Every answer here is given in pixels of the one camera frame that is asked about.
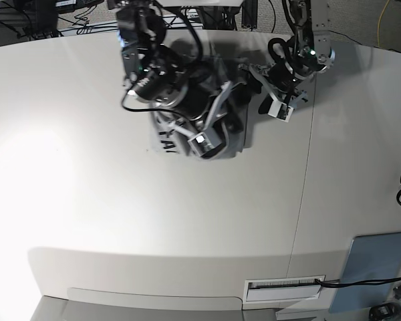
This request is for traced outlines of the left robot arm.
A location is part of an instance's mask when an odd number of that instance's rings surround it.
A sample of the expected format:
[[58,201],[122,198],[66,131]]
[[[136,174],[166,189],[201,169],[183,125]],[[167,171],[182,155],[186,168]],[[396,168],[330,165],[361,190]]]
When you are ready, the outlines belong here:
[[266,89],[269,105],[293,107],[304,99],[299,86],[333,65],[335,51],[329,32],[329,6],[326,1],[282,1],[285,20],[292,36],[268,41],[271,65],[245,65],[257,84]]

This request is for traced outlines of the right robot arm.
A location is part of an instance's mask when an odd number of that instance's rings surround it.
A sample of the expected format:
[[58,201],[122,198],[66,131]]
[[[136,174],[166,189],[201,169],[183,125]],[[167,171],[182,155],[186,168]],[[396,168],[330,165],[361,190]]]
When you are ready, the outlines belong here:
[[143,103],[160,135],[191,144],[225,145],[270,116],[288,121],[305,92],[299,85],[320,69],[311,1],[284,1],[293,36],[267,44],[271,63],[251,63],[231,43],[209,40],[179,9],[174,14],[194,40],[195,54],[164,44],[166,24],[157,1],[120,1],[116,14],[126,72],[126,95]]

